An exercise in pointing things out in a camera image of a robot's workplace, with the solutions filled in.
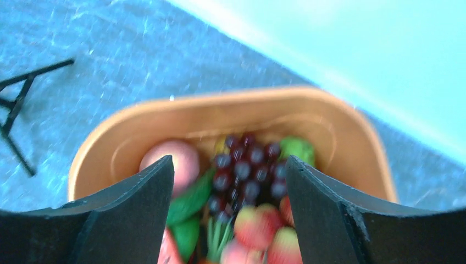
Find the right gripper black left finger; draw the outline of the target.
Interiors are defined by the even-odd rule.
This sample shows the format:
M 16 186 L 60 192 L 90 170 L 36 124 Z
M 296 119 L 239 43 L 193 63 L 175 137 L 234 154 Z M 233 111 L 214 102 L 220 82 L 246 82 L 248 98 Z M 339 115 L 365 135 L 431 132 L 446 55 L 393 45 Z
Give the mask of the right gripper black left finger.
M 171 156 L 60 208 L 1 211 L 1 263 L 157 263 Z

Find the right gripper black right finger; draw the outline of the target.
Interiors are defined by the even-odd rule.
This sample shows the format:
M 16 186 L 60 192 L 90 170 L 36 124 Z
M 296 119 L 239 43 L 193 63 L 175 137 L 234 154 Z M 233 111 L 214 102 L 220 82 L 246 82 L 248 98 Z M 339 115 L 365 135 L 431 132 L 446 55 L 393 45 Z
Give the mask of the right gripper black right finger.
M 286 163 L 304 263 L 465 263 L 465 209 L 436 212 L 361 192 L 292 156 Z

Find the dark purple grape bunch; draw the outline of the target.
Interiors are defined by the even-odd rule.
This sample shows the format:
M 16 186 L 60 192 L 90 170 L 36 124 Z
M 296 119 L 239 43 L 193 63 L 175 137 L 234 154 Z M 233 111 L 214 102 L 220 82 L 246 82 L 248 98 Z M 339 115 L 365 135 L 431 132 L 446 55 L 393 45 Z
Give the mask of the dark purple grape bunch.
M 287 195 L 285 143 L 262 144 L 254 134 L 226 135 L 214 145 L 209 214 L 235 218 L 243 206 L 277 206 Z

